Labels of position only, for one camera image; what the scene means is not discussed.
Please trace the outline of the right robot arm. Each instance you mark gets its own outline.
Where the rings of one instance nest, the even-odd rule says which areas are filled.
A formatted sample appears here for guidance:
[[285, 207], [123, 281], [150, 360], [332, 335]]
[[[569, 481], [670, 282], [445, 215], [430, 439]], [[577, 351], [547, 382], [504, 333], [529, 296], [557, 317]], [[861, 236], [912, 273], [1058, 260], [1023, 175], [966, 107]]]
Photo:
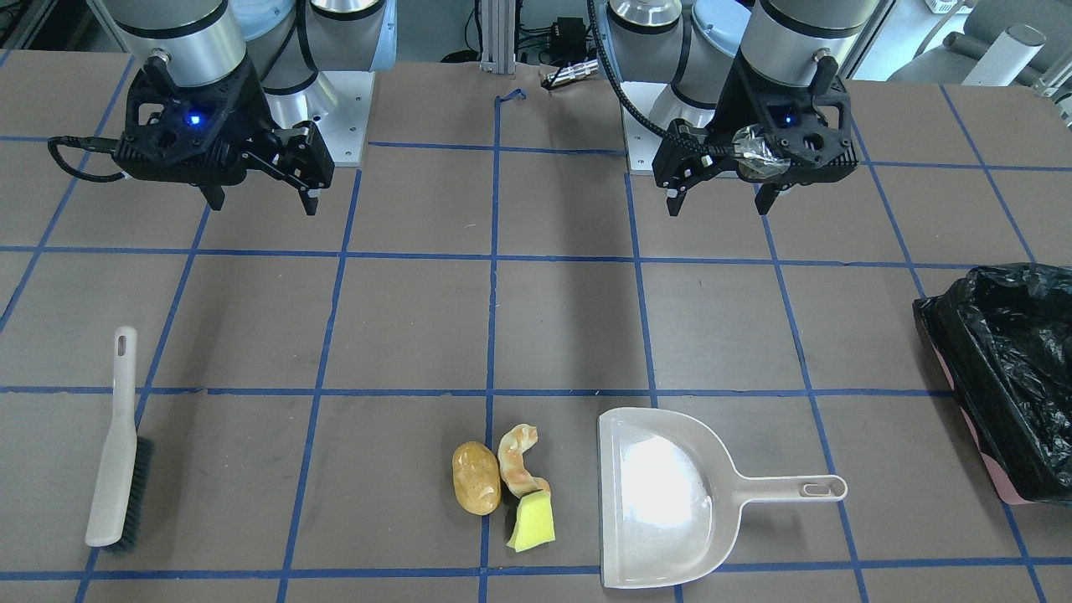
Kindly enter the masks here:
[[371, 95], [394, 67], [394, 1], [106, 1], [138, 68], [122, 134], [104, 142], [119, 178], [187, 183], [221, 209], [257, 171], [306, 214], [338, 165], [354, 165]]

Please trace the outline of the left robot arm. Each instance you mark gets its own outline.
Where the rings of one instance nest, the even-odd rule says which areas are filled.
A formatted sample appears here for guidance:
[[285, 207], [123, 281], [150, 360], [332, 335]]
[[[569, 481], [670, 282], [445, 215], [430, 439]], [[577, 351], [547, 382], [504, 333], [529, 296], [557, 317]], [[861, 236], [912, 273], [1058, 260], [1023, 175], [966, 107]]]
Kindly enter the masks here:
[[765, 216], [795, 186], [858, 166], [842, 62], [874, 1], [590, 1], [595, 50], [621, 109], [656, 141], [667, 214], [723, 174]]

